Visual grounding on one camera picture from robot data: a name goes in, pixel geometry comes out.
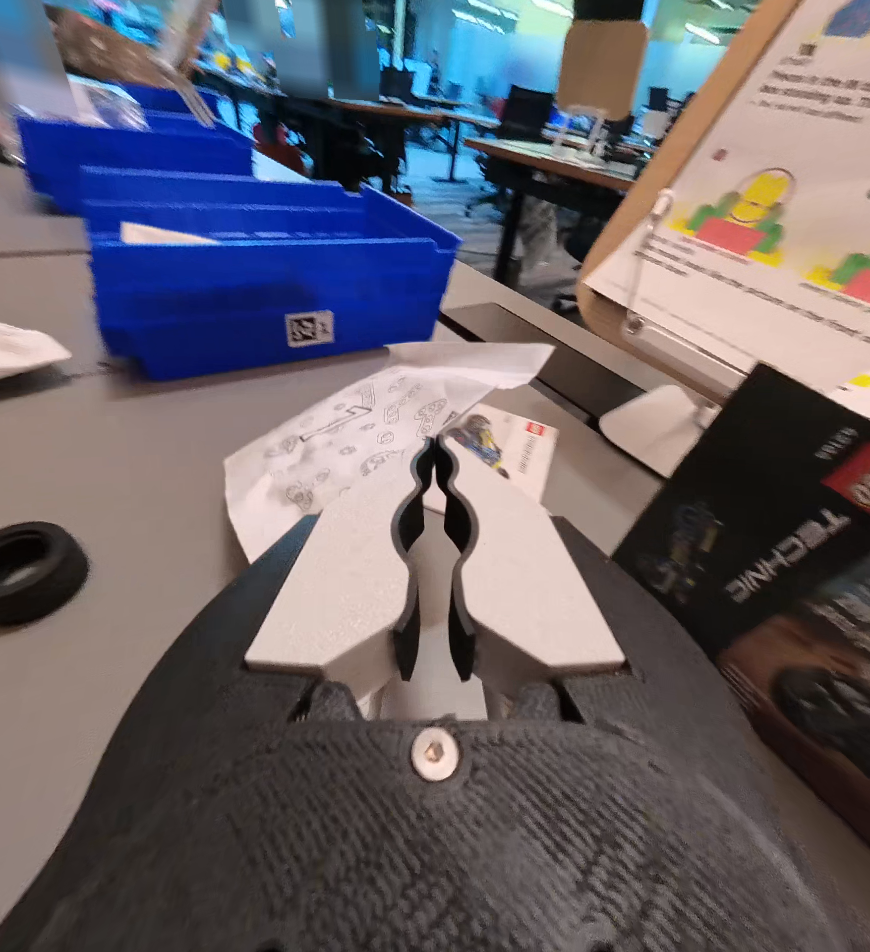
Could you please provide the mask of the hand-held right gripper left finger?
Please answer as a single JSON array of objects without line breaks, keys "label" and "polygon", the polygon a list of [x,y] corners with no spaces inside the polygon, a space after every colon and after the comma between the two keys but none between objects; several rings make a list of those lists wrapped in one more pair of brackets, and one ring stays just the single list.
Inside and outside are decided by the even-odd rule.
[{"label": "hand-held right gripper left finger", "polygon": [[357,701],[417,665],[420,599],[409,557],[425,528],[436,441],[350,486],[302,544],[244,661],[345,685]]}]

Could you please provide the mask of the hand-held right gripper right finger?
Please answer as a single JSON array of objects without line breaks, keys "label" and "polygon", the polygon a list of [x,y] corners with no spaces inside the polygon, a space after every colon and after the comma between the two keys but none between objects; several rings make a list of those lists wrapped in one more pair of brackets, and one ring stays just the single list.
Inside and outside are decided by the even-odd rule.
[{"label": "hand-held right gripper right finger", "polygon": [[462,681],[478,679],[486,714],[505,716],[530,684],[621,671],[626,656],[545,507],[445,436],[435,475],[458,551],[451,657]]}]

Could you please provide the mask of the instruction booklet with car cover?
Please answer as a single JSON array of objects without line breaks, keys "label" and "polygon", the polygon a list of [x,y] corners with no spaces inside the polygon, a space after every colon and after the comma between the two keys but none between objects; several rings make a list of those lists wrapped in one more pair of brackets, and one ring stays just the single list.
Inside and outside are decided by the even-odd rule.
[{"label": "instruction booklet with car cover", "polygon": [[485,403],[465,414],[417,411],[416,419],[426,427],[419,434],[426,436],[434,436],[435,422],[442,422],[441,435],[468,450],[532,500],[542,501],[559,436],[555,427]]}]

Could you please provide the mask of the black toy car set box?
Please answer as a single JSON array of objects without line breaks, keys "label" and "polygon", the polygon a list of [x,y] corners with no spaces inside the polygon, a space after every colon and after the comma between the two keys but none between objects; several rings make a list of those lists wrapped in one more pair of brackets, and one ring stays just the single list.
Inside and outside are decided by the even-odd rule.
[{"label": "black toy car set box", "polygon": [[613,560],[870,847],[870,419],[757,365]]}]

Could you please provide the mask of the white board stand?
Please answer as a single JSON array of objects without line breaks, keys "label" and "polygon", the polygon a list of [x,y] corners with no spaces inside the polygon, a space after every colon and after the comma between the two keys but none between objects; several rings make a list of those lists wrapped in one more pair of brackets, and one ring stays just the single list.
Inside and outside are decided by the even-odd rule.
[{"label": "white board stand", "polygon": [[605,438],[661,478],[670,477],[701,438],[723,402],[738,387],[754,359],[738,343],[735,330],[727,331],[724,307],[703,322],[669,316],[658,303],[638,303],[638,292],[656,228],[675,202],[675,191],[659,191],[644,218],[639,243],[632,252],[632,271],[620,291],[602,292],[592,269],[584,286],[623,308],[622,340],[645,362],[657,361],[670,377],[684,383],[656,387],[605,413],[600,426]]}]

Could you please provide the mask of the blue plastic bin with label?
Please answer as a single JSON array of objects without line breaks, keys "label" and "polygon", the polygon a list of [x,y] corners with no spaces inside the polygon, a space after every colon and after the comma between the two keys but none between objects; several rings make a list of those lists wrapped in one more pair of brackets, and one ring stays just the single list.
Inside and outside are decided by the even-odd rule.
[{"label": "blue plastic bin with label", "polygon": [[[371,187],[84,167],[109,354],[171,381],[426,341],[462,239]],[[133,245],[122,222],[217,240]]]}]

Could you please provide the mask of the white paper slip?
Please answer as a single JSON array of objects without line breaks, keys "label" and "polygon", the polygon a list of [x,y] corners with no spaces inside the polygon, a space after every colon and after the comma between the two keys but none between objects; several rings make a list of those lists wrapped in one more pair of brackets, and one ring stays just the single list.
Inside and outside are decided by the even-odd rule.
[{"label": "white paper slip", "polygon": [[123,244],[133,245],[217,245],[219,241],[209,237],[176,232],[132,222],[122,222],[119,226],[119,240]]}]

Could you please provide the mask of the wooden top office desk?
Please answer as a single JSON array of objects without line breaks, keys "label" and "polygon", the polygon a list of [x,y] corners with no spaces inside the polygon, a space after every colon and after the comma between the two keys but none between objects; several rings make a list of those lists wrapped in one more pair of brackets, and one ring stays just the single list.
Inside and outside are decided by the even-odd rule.
[{"label": "wooden top office desk", "polygon": [[551,142],[467,137],[464,145],[486,159],[485,179],[508,197],[493,278],[512,289],[518,283],[512,260],[528,198],[607,221],[657,150],[630,138],[621,138],[605,159]]}]

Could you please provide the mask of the clear acrylic stand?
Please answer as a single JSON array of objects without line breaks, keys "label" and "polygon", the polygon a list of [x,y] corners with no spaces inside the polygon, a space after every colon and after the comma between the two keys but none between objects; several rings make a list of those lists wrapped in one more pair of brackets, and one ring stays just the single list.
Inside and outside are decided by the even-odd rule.
[{"label": "clear acrylic stand", "polygon": [[587,165],[605,165],[608,143],[617,121],[605,111],[585,111],[584,107],[553,107],[545,126],[553,157]]}]

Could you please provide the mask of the wooden display board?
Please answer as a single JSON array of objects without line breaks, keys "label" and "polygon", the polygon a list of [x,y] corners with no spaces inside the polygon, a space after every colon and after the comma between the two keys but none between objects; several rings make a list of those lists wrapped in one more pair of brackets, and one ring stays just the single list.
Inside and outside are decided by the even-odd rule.
[{"label": "wooden display board", "polygon": [[580,314],[592,333],[621,351],[635,354],[621,334],[626,309],[588,288],[586,278],[638,228],[654,207],[658,194],[677,179],[798,6],[798,1],[763,1],[758,5],[707,81],[680,113],[585,258],[576,290]]}]

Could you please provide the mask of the black office chair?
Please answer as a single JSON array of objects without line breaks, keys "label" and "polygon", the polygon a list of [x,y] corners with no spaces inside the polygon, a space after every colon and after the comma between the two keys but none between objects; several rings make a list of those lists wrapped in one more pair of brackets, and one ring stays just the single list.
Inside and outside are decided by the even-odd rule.
[{"label": "black office chair", "polygon": [[[550,119],[553,101],[551,92],[512,85],[501,107],[499,125],[493,130],[493,137],[501,142],[539,142]],[[498,184],[494,178],[501,172],[500,160],[478,151],[476,164],[485,181],[491,184],[494,190],[476,197],[465,206],[464,216],[467,219],[470,219],[479,207],[491,206],[505,211],[509,204],[509,189]]]}]

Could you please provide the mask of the long office desk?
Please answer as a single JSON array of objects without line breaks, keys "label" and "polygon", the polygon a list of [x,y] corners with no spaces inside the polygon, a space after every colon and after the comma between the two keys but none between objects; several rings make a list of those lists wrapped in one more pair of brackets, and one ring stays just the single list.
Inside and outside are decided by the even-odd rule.
[{"label": "long office desk", "polygon": [[465,125],[492,131],[499,120],[462,110],[341,99],[276,96],[269,106],[274,120],[297,132],[313,163],[317,180],[357,191],[369,179],[392,194],[405,161],[405,138],[413,127],[449,132],[449,170],[454,170]]}]

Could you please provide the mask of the printed instruction poster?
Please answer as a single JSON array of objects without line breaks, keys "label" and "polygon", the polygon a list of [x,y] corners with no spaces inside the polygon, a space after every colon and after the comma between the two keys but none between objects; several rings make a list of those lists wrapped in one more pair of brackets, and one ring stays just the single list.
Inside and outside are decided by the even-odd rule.
[{"label": "printed instruction poster", "polygon": [[[870,2],[799,2],[670,187],[638,303],[726,308],[748,372],[819,390],[870,373]],[[595,269],[602,292],[641,224]]]}]

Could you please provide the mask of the brown cardboard sign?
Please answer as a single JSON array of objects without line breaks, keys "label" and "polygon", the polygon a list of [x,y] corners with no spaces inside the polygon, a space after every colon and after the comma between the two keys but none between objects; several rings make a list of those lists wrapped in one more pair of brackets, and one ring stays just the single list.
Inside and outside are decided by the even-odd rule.
[{"label": "brown cardboard sign", "polygon": [[639,20],[574,20],[564,38],[555,102],[562,113],[618,122],[632,111],[649,38]]}]

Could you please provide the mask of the clear plastic bag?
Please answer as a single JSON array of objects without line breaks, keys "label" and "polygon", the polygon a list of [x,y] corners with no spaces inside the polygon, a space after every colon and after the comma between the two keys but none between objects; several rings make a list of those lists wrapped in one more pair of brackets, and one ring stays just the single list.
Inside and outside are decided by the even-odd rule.
[{"label": "clear plastic bag", "polygon": [[142,106],[117,85],[69,75],[69,86],[82,125],[148,131]]}]

